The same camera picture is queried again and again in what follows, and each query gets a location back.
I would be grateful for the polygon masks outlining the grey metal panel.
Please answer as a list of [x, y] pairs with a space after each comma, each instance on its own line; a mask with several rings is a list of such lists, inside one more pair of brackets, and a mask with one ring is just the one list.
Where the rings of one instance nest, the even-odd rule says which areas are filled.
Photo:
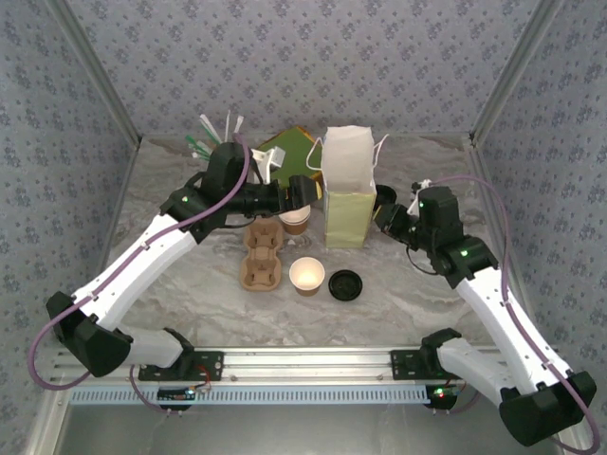
[[73, 407], [56, 455], [519, 455], [484, 404], [218, 406], [163, 417], [142, 406]]

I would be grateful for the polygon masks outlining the small circuit board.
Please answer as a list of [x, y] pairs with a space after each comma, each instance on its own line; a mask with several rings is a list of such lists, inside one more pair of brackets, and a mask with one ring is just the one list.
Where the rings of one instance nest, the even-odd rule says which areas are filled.
[[193, 401], [197, 395], [193, 388], [160, 388], [156, 393], [158, 402]]
[[426, 394], [429, 400], [426, 408], [450, 411], [456, 405], [460, 390], [457, 386], [428, 385]]

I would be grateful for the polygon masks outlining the green paper napkin stack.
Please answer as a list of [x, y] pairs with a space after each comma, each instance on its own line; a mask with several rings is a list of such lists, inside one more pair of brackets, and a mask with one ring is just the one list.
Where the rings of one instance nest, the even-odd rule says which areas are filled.
[[278, 180], [284, 188], [288, 186], [288, 179], [292, 175], [305, 175], [322, 182], [322, 172], [318, 171], [321, 165], [322, 145], [318, 143], [312, 155], [307, 157], [314, 141], [314, 137], [306, 130], [295, 126], [263, 142], [257, 149], [266, 152], [273, 147], [280, 147], [285, 151], [282, 166], [271, 172], [271, 179]]

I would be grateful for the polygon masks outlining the aluminium frame post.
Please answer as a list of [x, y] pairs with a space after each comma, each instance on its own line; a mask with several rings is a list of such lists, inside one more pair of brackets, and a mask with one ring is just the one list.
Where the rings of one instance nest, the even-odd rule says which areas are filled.
[[480, 147], [503, 111], [529, 62], [555, 20], [564, 0], [538, 0], [490, 96], [470, 131], [470, 141]]
[[113, 121], [129, 145], [137, 151], [141, 142], [138, 131], [73, 9], [67, 0], [45, 2]]

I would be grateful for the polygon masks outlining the aluminium table side rail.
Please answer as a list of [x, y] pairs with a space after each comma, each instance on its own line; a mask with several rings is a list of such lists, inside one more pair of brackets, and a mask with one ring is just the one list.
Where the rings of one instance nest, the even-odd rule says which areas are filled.
[[[136, 139], [135, 145], [133, 146], [133, 152], [129, 157], [125, 174], [122, 179], [122, 183], [120, 184], [118, 199], [113, 206], [109, 228], [103, 237], [101, 258], [95, 268], [96, 274], [100, 274], [105, 269], [108, 262], [112, 238], [118, 226], [120, 212], [123, 207], [129, 180], [137, 160], [141, 141], [141, 137]], [[41, 389], [41, 392], [42, 394], [39, 400], [39, 408], [36, 411], [23, 455], [53, 455], [55, 446], [57, 445], [59, 438], [58, 434], [61, 431], [62, 421], [65, 415], [64, 400], [68, 396], [68, 392], [54, 392], [43, 389]]]
[[[497, 185], [492, 182], [481, 148], [474, 147], [470, 142], [467, 152], [469, 153], [468, 161], [471, 174], [485, 181], [485, 184], [477, 185], [478, 189], [476, 192], [481, 200], [485, 214], [491, 247], [499, 256], [502, 256], [505, 252], [504, 242], [507, 242], [509, 289], [531, 321], [538, 324], [535, 315], [536, 308], [522, 281], [521, 268], [517, 264], [514, 246], [511, 243], [513, 230], [509, 223], [506, 223], [506, 226], [504, 224], [504, 211], [507, 208], [507, 203], [503, 202], [496, 195]], [[582, 420], [578, 424], [559, 432], [556, 438], [563, 445], [561, 448], [563, 455], [575, 455], [568, 448], [572, 448], [575, 451], [583, 451], [592, 448], [594, 443], [599, 443], [600, 435], [596, 429], [596, 419], [593, 417], [592, 412], [586, 409], [582, 414]]]

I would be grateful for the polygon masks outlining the black plastic cup lid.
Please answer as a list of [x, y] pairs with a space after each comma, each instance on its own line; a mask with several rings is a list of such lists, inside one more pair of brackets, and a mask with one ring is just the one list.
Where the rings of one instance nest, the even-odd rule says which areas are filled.
[[387, 185], [376, 185], [376, 193], [374, 210], [386, 204], [393, 204], [397, 199], [395, 190]]
[[363, 282], [358, 273], [342, 269], [333, 273], [328, 281], [331, 296], [340, 301], [352, 301], [359, 297]]

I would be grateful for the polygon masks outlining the painted paper gift bag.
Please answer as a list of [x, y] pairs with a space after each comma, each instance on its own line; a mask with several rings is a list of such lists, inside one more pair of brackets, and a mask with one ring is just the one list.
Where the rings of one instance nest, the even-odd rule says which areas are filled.
[[377, 198], [375, 168], [384, 141], [375, 141], [366, 126], [332, 126], [317, 138], [308, 156], [320, 147], [324, 239], [328, 248], [360, 248], [366, 239]]

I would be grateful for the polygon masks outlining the green striped wrapped straw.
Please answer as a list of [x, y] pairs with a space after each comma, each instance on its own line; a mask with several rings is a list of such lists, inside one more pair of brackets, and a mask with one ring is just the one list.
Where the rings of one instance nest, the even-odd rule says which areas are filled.
[[203, 129], [205, 130], [205, 133], [210, 138], [210, 140], [215, 144], [221, 144], [223, 142], [223, 139], [218, 134], [218, 132], [212, 125], [212, 122], [209, 120], [209, 118], [205, 114], [200, 114], [199, 120], [201, 122]]

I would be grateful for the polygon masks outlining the brown pulp cup carrier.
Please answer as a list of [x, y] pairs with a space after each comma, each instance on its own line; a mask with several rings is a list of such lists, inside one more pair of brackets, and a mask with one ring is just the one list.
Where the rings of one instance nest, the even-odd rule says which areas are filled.
[[249, 292], [274, 290], [282, 278], [278, 257], [284, 243], [284, 230], [276, 219], [261, 219], [245, 229], [247, 255], [240, 266], [239, 281]]

